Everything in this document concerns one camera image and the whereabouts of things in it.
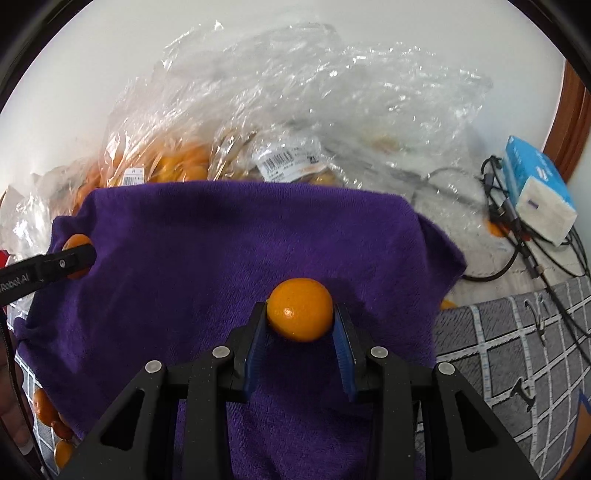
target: white grid pattern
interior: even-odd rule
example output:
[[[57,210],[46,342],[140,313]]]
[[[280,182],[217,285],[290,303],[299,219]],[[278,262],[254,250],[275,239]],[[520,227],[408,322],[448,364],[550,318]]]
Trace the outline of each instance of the white grid pattern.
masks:
[[[586,282],[586,287],[588,289],[587,296],[583,293],[583,284],[582,284],[583,281]],[[561,299],[562,299],[563,303],[565,304],[565,307],[567,307],[567,311],[570,314],[575,314],[575,312],[582,309],[582,318],[584,318],[584,328],[587,332],[589,332],[590,329],[589,329],[589,322],[587,321],[586,309],[587,309],[587,304],[590,304],[589,307],[591,307],[591,282],[589,281],[588,278],[577,278],[577,279],[573,280],[570,285],[568,283],[565,283],[564,285],[566,286],[566,298],[563,298],[563,299],[561,298]],[[576,304],[573,304],[573,302],[572,302],[572,298],[573,298],[572,293],[573,292],[571,291],[571,288],[574,289],[573,291],[578,290],[578,292],[580,294],[581,301],[578,301]],[[514,437],[514,439],[516,442],[521,442],[521,441],[526,440],[528,438],[531,439],[530,451],[529,451],[529,455],[528,455],[530,462],[534,463],[537,461],[538,462],[537,470],[538,470],[538,474],[540,474],[540,477],[544,480],[550,480],[551,477],[549,475],[555,473],[555,470],[562,464],[562,461],[564,461],[564,458],[569,454],[570,442],[572,441],[572,439],[568,435],[568,432],[569,432],[569,428],[572,426],[573,422],[576,420],[576,416],[574,416],[573,414],[575,413],[575,409],[577,408],[577,405],[578,405],[578,404],[575,404],[576,400],[572,400],[573,392],[575,392],[575,394],[576,394],[576,392],[578,390],[582,390],[585,393],[584,378],[587,374],[591,374],[591,367],[585,366],[585,364],[583,363],[583,358],[582,358],[580,352],[577,350],[575,344],[572,344],[568,348],[566,347],[566,343],[567,343],[566,338],[568,338],[570,340],[570,335],[568,333],[564,332],[564,325],[562,324],[560,314],[556,313],[554,315],[550,315],[549,318],[545,319],[545,317],[549,315],[549,312],[546,312],[546,310],[543,309],[543,306],[541,305],[541,299],[544,297],[544,293],[539,292],[539,293],[534,294],[535,306],[532,305],[532,307],[535,309],[535,312],[537,313],[537,316],[539,319],[545,319],[544,325],[546,328],[546,337],[548,337],[548,335],[549,335],[548,327],[550,327],[554,324],[557,325],[557,329],[555,329],[555,333],[553,335],[554,335],[554,340],[556,342],[558,342],[556,345],[561,346],[561,351],[554,359],[550,360],[550,358],[548,356],[548,349],[547,349],[548,348],[548,340],[547,340],[547,344],[543,345],[543,347],[541,349],[538,347],[538,350],[537,350],[538,357],[537,358],[538,358],[538,362],[541,360],[542,363],[538,367],[537,371],[534,370],[534,366],[532,363],[532,357],[531,357],[531,348],[530,348],[529,342],[531,342],[533,338],[537,339],[538,337],[535,335],[528,337],[528,335],[537,332],[537,327],[536,327],[535,323],[533,325],[529,325],[529,326],[525,326],[525,327],[523,325],[523,322],[521,319],[522,314],[520,314],[520,311],[518,308],[519,300],[517,300],[517,299],[521,299],[521,301],[523,301],[523,297],[526,297],[526,295],[516,296],[516,297],[507,297],[507,300],[509,301],[509,303],[511,305],[512,314],[513,314],[514,321],[515,321],[515,329],[508,332],[508,333],[504,333],[503,335],[499,335],[495,338],[492,338],[490,340],[486,340],[485,336],[483,334],[483,322],[487,322],[488,319],[486,317],[481,318],[481,313],[480,313],[478,306],[470,306],[469,309],[472,313],[473,323],[474,323],[474,327],[475,327],[475,335],[476,335],[476,342],[475,343],[476,344],[469,345],[465,348],[459,348],[456,351],[445,353],[443,355],[439,355],[437,357],[437,362],[443,362],[443,361],[454,362],[454,361],[458,361],[461,359],[465,359],[467,357],[472,357],[474,355],[477,355],[478,358],[480,359],[480,363],[481,363],[480,366],[481,366],[481,370],[482,370],[483,397],[484,397],[484,400],[486,401],[486,403],[490,407],[493,407],[495,405],[503,403],[506,400],[509,400],[511,398],[512,388],[509,388],[497,395],[492,395],[491,365],[490,365],[490,359],[489,359],[489,351],[495,347],[499,347],[499,346],[504,345],[508,342],[512,342],[513,340],[519,339],[520,344],[522,346],[523,355],[525,358],[525,370],[527,372],[526,373],[527,377],[523,378],[522,385],[524,388],[529,389],[528,393],[529,393],[529,395],[531,395],[533,397],[537,393],[536,387],[535,387],[535,382],[545,376],[545,378],[547,379],[547,383],[548,383],[548,392],[546,394],[546,396],[548,397],[548,408],[545,411],[540,412],[538,402],[536,402],[530,411],[531,427],[528,428],[526,431],[520,433],[519,435],[516,435]],[[548,297],[544,298],[544,302],[545,302],[545,305],[548,307],[551,305],[551,302],[549,301]],[[585,338],[585,336],[580,336],[580,338],[578,338],[577,340],[579,341],[579,343],[589,342],[589,346],[591,347],[591,341],[587,340]],[[540,350],[543,353],[543,358],[540,357]],[[578,378],[571,377],[572,375],[571,375],[571,369],[570,369],[570,365],[569,365],[569,355],[571,355],[570,363],[573,362],[573,358],[576,359],[578,357],[578,359],[574,360],[580,366],[581,374],[578,376]],[[551,370],[560,364],[564,365],[564,369],[566,372],[566,391],[564,393],[558,395],[557,398],[555,398],[556,397],[556,386],[555,386],[555,388],[553,388]],[[554,375],[555,375],[555,379],[561,378],[561,377],[556,377],[556,375],[557,375],[556,371],[554,372]],[[564,417],[563,414],[559,414],[558,417],[556,417],[556,412],[555,412],[555,409],[564,401],[566,401],[566,404],[567,404],[566,420],[563,418]],[[538,438],[538,425],[544,419],[547,419],[548,426],[547,426],[545,438],[540,439],[540,438]],[[556,424],[556,422],[560,422],[560,424],[562,424],[562,422],[564,422],[564,421],[566,422],[566,424],[561,428],[561,430],[559,432],[557,432],[557,433],[552,432],[553,423],[555,424],[554,428],[556,429],[556,427],[559,426],[558,424]],[[417,426],[417,431],[418,432],[423,431],[422,424],[419,424]],[[559,440],[562,443],[559,444],[560,445],[560,454],[558,456],[558,459],[555,459],[556,458],[556,448],[553,449],[553,454],[550,459],[550,457],[548,456],[548,450],[553,445],[555,445],[556,442],[558,442]],[[538,452],[537,451],[538,446],[542,445],[542,444],[544,446]],[[550,465],[549,468],[546,467],[548,462],[552,462],[552,465]]]

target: purple towel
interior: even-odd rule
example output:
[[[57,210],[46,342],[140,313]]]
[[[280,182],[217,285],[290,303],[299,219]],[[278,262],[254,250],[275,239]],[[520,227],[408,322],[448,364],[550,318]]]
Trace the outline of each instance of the purple towel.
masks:
[[[195,182],[101,189],[53,225],[97,261],[37,293],[19,352],[83,437],[146,362],[191,361],[283,280],[310,277],[404,359],[434,361],[431,327],[465,265],[401,197],[305,184]],[[239,479],[360,478],[370,425],[342,393],[330,336],[272,335],[259,387],[228,408]]]

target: human hand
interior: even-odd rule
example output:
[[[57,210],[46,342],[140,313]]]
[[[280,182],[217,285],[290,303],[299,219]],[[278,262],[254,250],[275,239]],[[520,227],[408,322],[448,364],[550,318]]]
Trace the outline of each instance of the human hand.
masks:
[[[10,341],[12,342],[12,347],[16,349],[17,343],[12,332],[10,332]],[[10,373],[8,371],[6,349],[3,347],[4,346],[0,347],[0,417],[2,418],[2,421],[6,426],[8,434],[12,437],[12,439],[18,447],[23,448],[29,444],[31,440],[31,434],[29,432],[25,419],[22,417],[21,409],[19,408],[16,395],[12,390],[12,384],[10,382]],[[19,367],[18,364],[15,364],[15,370],[17,373],[18,385],[21,386],[23,379],[21,367]],[[25,393],[22,391],[22,388],[20,389],[20,395],[32,425],[33,413],[31,411],[31,407],[29,406],[27,397],[25,396]]]

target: black gripper frame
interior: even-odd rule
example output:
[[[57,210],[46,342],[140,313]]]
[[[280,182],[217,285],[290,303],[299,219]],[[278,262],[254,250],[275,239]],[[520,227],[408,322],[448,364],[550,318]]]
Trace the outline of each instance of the black gripper frame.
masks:
[[[452,364],[441,362],[433,369],[407,364],[356,329],[344,304],[336,305],[333,337],[345,392],[354,402],[374,406],[366,480],[414,479],[419,406],[427,480],[539,479]]]
[[[191,363],[149,362],[115,399],[59,480],[233,479],[226,402],[246,403],[256,388],[267,339],[267,304],[223,345]],[[174,457],[178,403],[186,400],[182,459]]]
[[[0,269],[0,306],[90,268],[95,261],[95,247],[87,244],[55,254],[37,255],[4,267]]]
[[[149,362],[78,447],[59,480],[232,480],[226,402],[256,387],[266,304],[198,360]],[[333,339],[351,401],[374,407],[366,480],[412,480],[422,409],[428,480],[537,480],[533,467],[482,397],[451,364],[408,365],[356,329],[335,305]],[[186,399],[183,454],[174,458],[178,403]]]

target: transparent plastic wrap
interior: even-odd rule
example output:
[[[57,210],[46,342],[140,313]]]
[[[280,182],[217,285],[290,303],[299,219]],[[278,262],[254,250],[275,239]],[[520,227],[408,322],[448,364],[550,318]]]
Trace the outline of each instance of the transparent plastic wrap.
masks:
[[[459,151],[488,79],[417,47],[346,46],[318,23],[227,37],[219,23],[186,34],[127,87],[102,184],[305,181],[410,199],[437,168],[476,171]]]
[[[98,174],[96,159],[77,160],[8,187],[0,205],[0,245],[10,254],[8,264],[47,252],[53,219],[74,213],[76,196],[93,169]],[[11,315],[26,316],[32,299],[16,301]]]

